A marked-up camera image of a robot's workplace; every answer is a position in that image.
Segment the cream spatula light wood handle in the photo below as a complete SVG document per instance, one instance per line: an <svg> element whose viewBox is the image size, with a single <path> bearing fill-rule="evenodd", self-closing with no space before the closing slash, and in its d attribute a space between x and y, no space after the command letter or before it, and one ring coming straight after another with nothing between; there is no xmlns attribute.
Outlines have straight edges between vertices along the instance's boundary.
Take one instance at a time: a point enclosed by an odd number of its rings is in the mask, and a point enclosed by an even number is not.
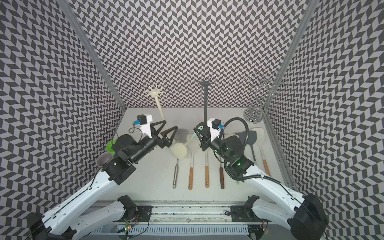
<svg viewBox="0 0 384 240"><path fill-rule="evenodd" d="M189 190L193 189L195 152L198 150L199 146L200 146L200 140L198 139L196 134L193 134L187 142L187 147L191 152L190 175L189 175L189 183L188 183Z"/></svg>

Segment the cream slotted turner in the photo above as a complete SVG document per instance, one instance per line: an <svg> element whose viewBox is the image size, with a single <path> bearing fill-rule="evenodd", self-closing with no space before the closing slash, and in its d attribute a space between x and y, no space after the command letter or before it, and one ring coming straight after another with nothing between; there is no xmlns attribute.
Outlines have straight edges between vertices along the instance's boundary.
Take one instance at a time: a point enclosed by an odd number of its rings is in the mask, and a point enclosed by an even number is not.
<svg viewBox="0 0 384 240"><path fill-rule="evenodd" d="M188 150L193 154L200 146L200 140L196 133L189 136L187 129L178 129L175 135L175 144L171 146L172 153L179 160L183 160L188 153Z"/></svg>

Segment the cream spoon brown handle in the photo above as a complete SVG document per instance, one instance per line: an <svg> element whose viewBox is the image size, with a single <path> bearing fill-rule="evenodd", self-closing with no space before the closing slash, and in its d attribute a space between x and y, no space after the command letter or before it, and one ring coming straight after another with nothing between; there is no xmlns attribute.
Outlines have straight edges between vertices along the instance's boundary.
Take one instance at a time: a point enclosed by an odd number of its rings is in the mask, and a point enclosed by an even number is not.
<svg viewBox="0 0 384 240"><path fill-rule="evenodd" d="M209 150L205 151L205 186L210 187L210 175L209 175Z"/></svg>

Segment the cream utensil rack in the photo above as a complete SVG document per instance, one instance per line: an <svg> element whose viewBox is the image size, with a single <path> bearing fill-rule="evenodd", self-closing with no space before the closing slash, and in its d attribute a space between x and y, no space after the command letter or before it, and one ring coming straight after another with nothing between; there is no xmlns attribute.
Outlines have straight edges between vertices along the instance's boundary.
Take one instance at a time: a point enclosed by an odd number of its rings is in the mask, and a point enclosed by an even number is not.
<svg viewBox="0 0 384 240"><path fill-rule="evenodd" d="M162 108L162 105L161 105L161 102L160 102L160 94L162 93L162 88L159 87L158 85L155 85L153 88L150 88L148 91L146 91L146 94L147 96L150 96L152 97L155 102L156 102L156 106L160 112L160 115L162 117L162 119L165 121L166 120L166 117L164 115L164 112L163 112L163 108Z"/></svg>

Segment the grey spatula mint handle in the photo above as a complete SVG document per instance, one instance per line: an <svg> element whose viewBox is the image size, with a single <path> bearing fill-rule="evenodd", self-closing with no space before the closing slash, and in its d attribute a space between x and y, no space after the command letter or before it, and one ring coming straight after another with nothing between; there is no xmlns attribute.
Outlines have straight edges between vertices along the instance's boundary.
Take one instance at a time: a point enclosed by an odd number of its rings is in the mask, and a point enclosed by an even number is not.
<svg viewBox="0 0 384 240"><path fill-rule="evenodd" d="M256 131L249 131L249 137L248 137L247 144L251 148L251 152L252 152L252 156L253 156L253 161L254 161L255 164L256 164L256 156L255 156L253 145L256 143L256 141L257 141L257 132Z"/></svg>

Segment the cream spatula wooden handle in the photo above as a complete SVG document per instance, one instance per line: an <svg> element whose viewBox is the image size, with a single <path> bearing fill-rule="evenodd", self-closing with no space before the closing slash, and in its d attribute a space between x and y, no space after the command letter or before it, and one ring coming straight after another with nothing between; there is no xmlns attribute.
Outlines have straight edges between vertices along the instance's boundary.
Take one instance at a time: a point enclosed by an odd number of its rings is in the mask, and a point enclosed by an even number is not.
<svg viewBox="0 0 384 240"><path fill-rule="evenodd" d="M267 160L265 158L264 149L263 149L263 143L264 143L264 140L265 140L265 131L264 131L263 128L253 128L251 130L255 131L257 133L256 144L258 145L260 153L261 153L261 156L262 156L265 173L267 175L271 176L271 173L270 173L270 170L269 170L269 166L268 166Z"/></svg>

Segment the grey turner mint handle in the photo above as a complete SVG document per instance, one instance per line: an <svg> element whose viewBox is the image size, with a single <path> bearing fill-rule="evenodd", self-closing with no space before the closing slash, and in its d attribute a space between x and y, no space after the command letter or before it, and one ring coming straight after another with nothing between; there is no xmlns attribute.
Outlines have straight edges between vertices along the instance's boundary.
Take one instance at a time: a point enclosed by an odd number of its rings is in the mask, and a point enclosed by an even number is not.
<svg viewBox="0 0 384 240"><path fill-rule="evenodd" d="M239 137L239 139L242 141L242 143L246 142L247 133L245 131L240 132L240 133L236 133L236 135Z"/></svg>

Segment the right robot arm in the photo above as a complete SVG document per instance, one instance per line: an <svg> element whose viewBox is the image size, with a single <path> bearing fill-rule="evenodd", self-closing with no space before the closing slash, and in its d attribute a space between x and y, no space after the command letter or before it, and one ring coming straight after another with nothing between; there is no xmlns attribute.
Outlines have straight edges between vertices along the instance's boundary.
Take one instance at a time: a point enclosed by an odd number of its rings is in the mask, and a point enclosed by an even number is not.
<svg viewBox="0 0 384 240"><path fill-rule="evenodd" d="M225 137L225 129L234 121L243 123L243 139L238 135ZM328 238L326 228L329 219L317 196L303 195L284 186L244 155L250 137L249 126L245 120L235 117L222 125L218 119L209 119L203 129L195 127L194 132L203 151L211 149L215 156L223 159L224 171L231 179L256 187L272 200L271 203L260 202L251 206L251 212L256 217L288 229L297 240Z"/></svg>

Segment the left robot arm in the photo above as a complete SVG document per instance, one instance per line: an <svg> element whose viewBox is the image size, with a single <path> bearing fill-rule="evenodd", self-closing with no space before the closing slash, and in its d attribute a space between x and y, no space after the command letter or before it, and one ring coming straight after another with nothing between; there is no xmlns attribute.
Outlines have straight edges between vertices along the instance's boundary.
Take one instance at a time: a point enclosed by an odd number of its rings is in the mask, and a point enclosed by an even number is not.
<svg viewBox="0 0 384 240"><path fill-rule="evenodd" d="M121 185L136 170L135 165L155 147L169 148L178 130L176 126L164 130L166 121L136 120L134 124L145 134L144 138L137 142L129 134L121 135L112 145L115 154L88 184L44 214L27 215L30 238L78 240L105 224L135 218L137 205L129 196L121 196L102 209L83 214L101 197Z"/></svg>

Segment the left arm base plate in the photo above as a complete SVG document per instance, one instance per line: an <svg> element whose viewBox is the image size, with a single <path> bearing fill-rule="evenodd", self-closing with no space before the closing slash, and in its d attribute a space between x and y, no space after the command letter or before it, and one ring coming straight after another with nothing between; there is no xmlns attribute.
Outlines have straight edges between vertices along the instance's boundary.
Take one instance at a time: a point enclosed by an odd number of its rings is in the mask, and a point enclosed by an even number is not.
<svg viewBox="0 0 384 240"><path fill-rule="evenodd" d="M151 219L153 206L136 206L124 211L123 216L119 219L122 221L148 222Z"/></svg>

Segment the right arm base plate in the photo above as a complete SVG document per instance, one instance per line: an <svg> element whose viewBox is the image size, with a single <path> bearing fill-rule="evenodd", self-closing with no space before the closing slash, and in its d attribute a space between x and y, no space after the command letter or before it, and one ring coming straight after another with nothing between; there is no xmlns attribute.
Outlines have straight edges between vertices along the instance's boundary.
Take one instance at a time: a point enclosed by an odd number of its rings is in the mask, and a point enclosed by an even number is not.
<svg viewBox="0 0 384 240"><path fill-rule="evenodd" d="M245 208L244 206L230 206L230 213L232 222L235 223L263 221L255 215L252 209Z"/></svg>

